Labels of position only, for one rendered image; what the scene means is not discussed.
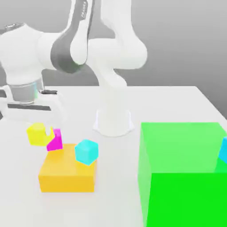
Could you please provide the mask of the small cyan cube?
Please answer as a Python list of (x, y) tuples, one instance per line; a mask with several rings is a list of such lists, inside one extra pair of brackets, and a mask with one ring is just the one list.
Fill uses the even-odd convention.
[(86, 165), (91, 165), (98, 158), (98, 143), (84, 139), (75, 146), (75, 159)]

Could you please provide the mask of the small yellow cube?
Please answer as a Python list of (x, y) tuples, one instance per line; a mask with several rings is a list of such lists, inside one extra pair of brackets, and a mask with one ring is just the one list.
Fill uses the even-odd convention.
[(53, 128), (49, 135), (46, 134), (46, 128), (43, 123), (34, 123), (26, 130), (29, 142), (35, 146), (46, 146), (55, 137)]

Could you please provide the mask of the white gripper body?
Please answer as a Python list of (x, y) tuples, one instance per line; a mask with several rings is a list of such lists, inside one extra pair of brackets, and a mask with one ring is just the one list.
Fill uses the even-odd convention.
[(60, 125), (67, 120), (65, 108), (55, 101), (37, 101), (27, 106), (0, 101), (0, 112), (8, 120), (21, 122)]

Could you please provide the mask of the large orange box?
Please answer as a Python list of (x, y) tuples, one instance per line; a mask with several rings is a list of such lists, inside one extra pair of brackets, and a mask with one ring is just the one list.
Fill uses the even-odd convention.
[(49, 151), (38, 179), (41, 192), (94, 192), (97, 161), (86, 165), (76, 161), (75, 144)]

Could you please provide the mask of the large green box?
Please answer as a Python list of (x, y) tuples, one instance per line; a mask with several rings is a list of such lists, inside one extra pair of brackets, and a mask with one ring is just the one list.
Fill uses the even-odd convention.
[(138, 188), (143, 227), (227, 227), (227, 132), (217, 122), (143, 122)]

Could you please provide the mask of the small blue cube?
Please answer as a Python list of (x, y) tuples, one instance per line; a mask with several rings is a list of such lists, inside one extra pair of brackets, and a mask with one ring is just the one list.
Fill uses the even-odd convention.
[(224, 137), (219, 151), (219, 159), (227, 164), (227, 137)]

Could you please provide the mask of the small magenta cube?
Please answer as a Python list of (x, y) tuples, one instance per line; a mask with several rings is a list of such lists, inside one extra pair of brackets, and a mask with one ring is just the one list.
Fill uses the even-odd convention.
[(53, 129), (55, 137), (47, 144), (47, 151), (59, 150), (63, 148), (62, 135), (60, 129)]

